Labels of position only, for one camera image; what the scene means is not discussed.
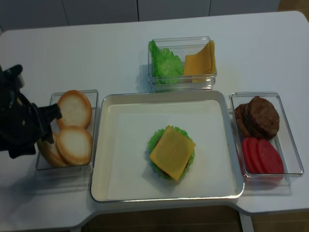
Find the hamburger patty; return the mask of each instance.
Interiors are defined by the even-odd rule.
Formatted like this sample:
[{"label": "hamburger patty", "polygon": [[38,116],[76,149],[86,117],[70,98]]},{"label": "hamburger patty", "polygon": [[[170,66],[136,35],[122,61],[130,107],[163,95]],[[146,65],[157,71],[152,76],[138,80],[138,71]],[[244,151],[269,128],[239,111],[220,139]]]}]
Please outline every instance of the hamburger patty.
[{"label": "hamburger patty", "polygon": [[255,138],[258,138],[258,139],[266,139],[266,140],[269,140],[270,138],[265,135],[265,134],[262,134],[260,133],[259,131],[257,131],[255,129],[254,126],[252,126],[252,124],[250,123],[249,119],[248,119],[248,104],[245,105],[244,109],[243,109],[243,112],[242,112],[242,116],[243,116],[243,121],[244,121],[244,124],[246,125],[246,128],[249,132],[249,134],[252,136],[252,137],[255,137]]},{"label": "hamburger patty", "polygon": [[246,119],[255,131],[265,135],[268,139],[276,136],[280,118],[272,103],[256,96],[248,103],[246,113]]},{"label": "hamburger patty", "polygon": [[243,109],[246,105],[247,104],[241,104],[235,109],[235,117],[236,117],[236,122],[239,128],[239,131],[241,135],[245,138],[251,137],[250,133],[248,132],[246,128],[246,125],[244,124],[243,116],[242,116]]}]

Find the green lettuce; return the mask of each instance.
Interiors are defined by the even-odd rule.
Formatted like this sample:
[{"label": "green lettuce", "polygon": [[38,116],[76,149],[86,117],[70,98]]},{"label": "green lettuce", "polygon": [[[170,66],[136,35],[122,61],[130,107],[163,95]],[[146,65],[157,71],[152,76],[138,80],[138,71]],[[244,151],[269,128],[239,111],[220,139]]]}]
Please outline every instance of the green lettuce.
[{"label": "green lettuce", "polygon": [[[192,141],[192,139],[188,136],[188,133],[182,129],[180,129],[179,127],[174,127],[172,126],[176,131],[178,131],[180,134],[182,134],[184,137],[190,139]],[[158,130],[157,132],[154,133],[153,137],[150,139],[150,141],[148,142],[148,149],[150,151],[150,153],[154,150],[156,143],[159,141],[159,139],[162,137],[162,135],[165,132],[165,129],[161,129]],[[184,175],[189,171],[189,167],[190,165],[193,163],[195,157],[195,153],[194,150],[189,158],[188,164],[186,166],[186,168],[184,169],[182,175],[180,176],[180,179],[184,177]],[[153,167],[153,169],[164,179],[166,180],[173,180],[172,177],[170,177],[169,175],[167,175],[164,171],[162,171],[158,166],[155,165],[155,163],[153,163],[152,161],[150,161],[151,166]]]},{"label": "green lettuce", "polygon": [[174,55],[167,48],[160,50],[155,42],[149,42],[149,51],[153,64],[153,76],[156,78],[156,84],[177,83],[177,79],[166,79],[162,77],[181,76],[183,74],[183,64],[179,56]]}]

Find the metal tray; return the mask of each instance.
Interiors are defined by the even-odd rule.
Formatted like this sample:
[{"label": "metal tray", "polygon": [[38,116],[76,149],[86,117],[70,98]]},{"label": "metal tray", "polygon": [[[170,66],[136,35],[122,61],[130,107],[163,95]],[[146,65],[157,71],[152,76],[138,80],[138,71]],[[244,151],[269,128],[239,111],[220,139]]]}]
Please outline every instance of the metal tray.
[{"label": "metal tray", "polygon": [[[167,125],[188,132],[195,160],[178,182],[160,178],[147,144]],[[244,190],[225,98],[215,90],[110,95],[102,103],[91,195],[98,202],[232,199]]]}]

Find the clear plastic container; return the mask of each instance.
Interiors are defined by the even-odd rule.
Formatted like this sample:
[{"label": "clear plastic container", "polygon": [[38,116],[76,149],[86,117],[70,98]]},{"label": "clear plastic container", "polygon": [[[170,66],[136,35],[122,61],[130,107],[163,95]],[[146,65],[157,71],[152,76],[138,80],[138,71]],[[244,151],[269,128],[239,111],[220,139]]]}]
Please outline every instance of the clear plastic container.
[{"label": "clear plastic container", "polygon": [[[97,129],[96,126],[97,118],[98,118],[98,91],[97,90],[86,90],[81,91],[85,96],[89,99],[91,107],[92,107],[92,117],[87,130],[92,135],[92,151],[91,151],[91,159],[87,165],[80,165],[80,166],[68,166],[68,167],[59,167],[55,168],[50,165],[44,157],[39,152],[37,162],[36,162],[36,176],[77,176],[83,174],[89,174],[93,170],[94,164],[94,156],[97,144]],[[59,101],[60,97],[64,93],[54,93],[50,99],[50,105],[55,104]],[[52,121],[51,123],[52,131],[56,134],[59,134],[60,129],[56,123],[56,120]]]},{"label": "clear plastic container", "polygon": [[[156,39],[156,45],[160,48],[168,48],[179,56],[183,65],[186,55],[198,53],[210,41],[208,36],[177,38],[177,39]],[[153,65],[151,53],[148,49],[148,82],[154,92],[212,89],[215,84],[217,71],[212,74],[188,75],[188,76],[153,76]]]},{"label": "clear plastic container", "polygon": [[[244,138],[239,133],[235,117],[235,109],[240,104],[250,102],[255,96],[259,96],[270,101],[279,114],[279,131],[277,135],[269,142],[276,148],[281,156],[284,166],[284,174],[253,174],[250,173],[246,167],[241,149],[241,142]],[[295,180],[295,177],[301,177],[304,173],[304,169],[299,158],[279,95],[274,92],[243,92],[231,94],[229,98],[231,100],[232,124],[235,132],[234,136],[238,150],[239,162],[246,177],[246,184],[289,186],[291,182]]]}]

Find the red tomato slice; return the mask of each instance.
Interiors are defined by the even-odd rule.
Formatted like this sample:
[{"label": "red tomato slice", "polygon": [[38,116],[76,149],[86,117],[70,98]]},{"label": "red tomato slice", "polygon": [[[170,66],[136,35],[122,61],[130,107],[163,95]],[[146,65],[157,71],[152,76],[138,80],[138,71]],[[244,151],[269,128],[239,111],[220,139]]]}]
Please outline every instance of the red tomato slice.
[{"label": "red tomato slice", "polygon": [[248,139],[248,151],[249,151],[249,159],[252,162],[252,166],[254,170],[256,170],[256,173],[265,173],[263,170],[260,160],[258,158],[258,152],[257,152],[257,145],[258,145],[258,139],[256,138],[249,138]]},{"label": "red tomato slice", "polygon": [[257,146],[261,166],[267,174],[284,173],[281,157],[276,149],[265,139],[261,139]]},{"label": "red tomato slice", "polygon": [[247,168],[248,172],[256,173],[256,171],[253,168],[253,165],[251,163],[251,160],[250,160],[250,155],[249,155],[249,151],[248,151],[248,140],[249,140],[249,138],[245,138],[241,143],[243,158],[245,160],[245,164],[246,164],[246,168]]}]

